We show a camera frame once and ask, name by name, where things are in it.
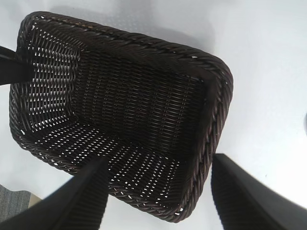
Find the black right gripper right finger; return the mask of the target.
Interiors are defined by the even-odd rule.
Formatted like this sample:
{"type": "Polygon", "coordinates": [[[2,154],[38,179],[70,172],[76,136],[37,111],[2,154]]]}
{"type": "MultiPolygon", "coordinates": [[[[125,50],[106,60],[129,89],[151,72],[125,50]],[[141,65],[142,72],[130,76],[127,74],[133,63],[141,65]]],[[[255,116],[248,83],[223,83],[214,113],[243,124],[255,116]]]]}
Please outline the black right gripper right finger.
{"type": "Polygon", "coordinates": [[[225,154],[215,154],[211,190],[225,230],[305,230],[307,210],[269,189],[225,154]]]}

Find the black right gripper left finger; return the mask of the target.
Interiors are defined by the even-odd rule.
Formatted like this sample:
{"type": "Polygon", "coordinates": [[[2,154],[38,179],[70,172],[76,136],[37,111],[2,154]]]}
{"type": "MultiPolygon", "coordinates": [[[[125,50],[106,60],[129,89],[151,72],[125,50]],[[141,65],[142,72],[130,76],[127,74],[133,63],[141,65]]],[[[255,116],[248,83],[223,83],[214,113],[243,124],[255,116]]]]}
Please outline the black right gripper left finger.
{"type": "Polygon", "coordinates": [[[2,230],[97,230],[108,200],[108,160],[98,157],[57,191],[2,222],[2,230]]]}

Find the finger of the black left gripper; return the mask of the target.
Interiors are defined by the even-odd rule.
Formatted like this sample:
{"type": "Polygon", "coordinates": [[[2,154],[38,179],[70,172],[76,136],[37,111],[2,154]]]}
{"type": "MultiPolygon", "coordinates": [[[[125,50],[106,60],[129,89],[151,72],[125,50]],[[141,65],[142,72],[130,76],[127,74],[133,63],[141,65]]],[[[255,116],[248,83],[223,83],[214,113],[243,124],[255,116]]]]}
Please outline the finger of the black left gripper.
{"type": "Polygon", "coordinates": [[[31,81],[33,66],[15,59],[15,52],[0,47],[0,84],[14,84],[31,81]]]}

